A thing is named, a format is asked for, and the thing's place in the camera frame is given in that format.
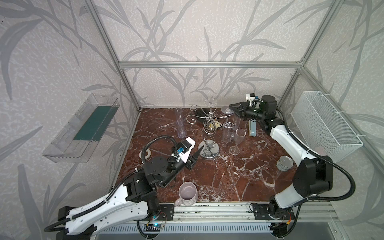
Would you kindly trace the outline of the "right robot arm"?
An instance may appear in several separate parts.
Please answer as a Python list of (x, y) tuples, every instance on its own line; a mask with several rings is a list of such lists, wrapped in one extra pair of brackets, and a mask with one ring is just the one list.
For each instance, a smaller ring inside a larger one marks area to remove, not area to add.
[[(260, 99), (230, 104), (229, 108), (238, 118), (259, 123), (285, 149), (297, 166), (292, 184), (272, 196), (268, 205), (250, 204), (250, 210), (255, 216), (266, 213), (274, 220), (289, 216), (287, 222), (270, 226), (272, 236), (276, 239), (284, 239), (293, 231), (303, 203), (315, 200), (342, 201), (355, 193), (356, 182), (350, 173), (334, 163), (329, 156), (321, 156), (312, 151), (289, 129), (283, 112), (277, 107), (275, 97), (264, 95)], [(347, 177), (350, 188), (347, 193), (338, 197), (322, 197), (322, 193), (333, 188), (334, 170)]]

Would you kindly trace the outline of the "clear champagne flute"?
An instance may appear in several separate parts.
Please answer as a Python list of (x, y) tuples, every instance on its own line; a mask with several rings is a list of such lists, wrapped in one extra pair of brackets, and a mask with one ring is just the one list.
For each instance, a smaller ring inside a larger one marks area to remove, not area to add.
[(184, 139), (186, 137), (186, 131), (184, 127), (184, 113), (183, 108), (176, 107), (175, 108), (175, 116), (176, 116), (176, 127), (178, 131), (178, 137), (180, 139)]
[(236, 115), (234, 114), (234, 111), (230, 109), (229, 106), (222, 107), (221, 111), (225, 115), (225, 121), (223, 123), (223, 141), (228, 143), (230, 141), (233, 141), (235, 138), (234, 119), (236, 118)]
[(230, 154), (237, 156), (240, 153), (239, 145), (244, 141), (246, 136), (246, 131), (244, 129), (237, 129), (235, 131), (234, 142), (235, 144), (230, 147)]

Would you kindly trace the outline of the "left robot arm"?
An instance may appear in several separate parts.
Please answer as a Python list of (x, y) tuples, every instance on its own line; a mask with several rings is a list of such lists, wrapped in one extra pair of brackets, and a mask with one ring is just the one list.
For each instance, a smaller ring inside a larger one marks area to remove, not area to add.
[[(146, 159), (147, 149), (161, 139), (173, 143), (169, 157)], [(44, 228), (55, 232), (58, 240), (89, 240), (100, 232), (129, 221), (155, 219), (162, 212), (157, 189), (166, 187), (181, 170), (192, 170), (203, 146), (192, 154), (196, 142), (188, 137), (177, 142), (161, 135), (149, 141), (142, 150), (142, 167), (124, 177), (105, 196), (78, 208), (62, 207), (58, 221)]]

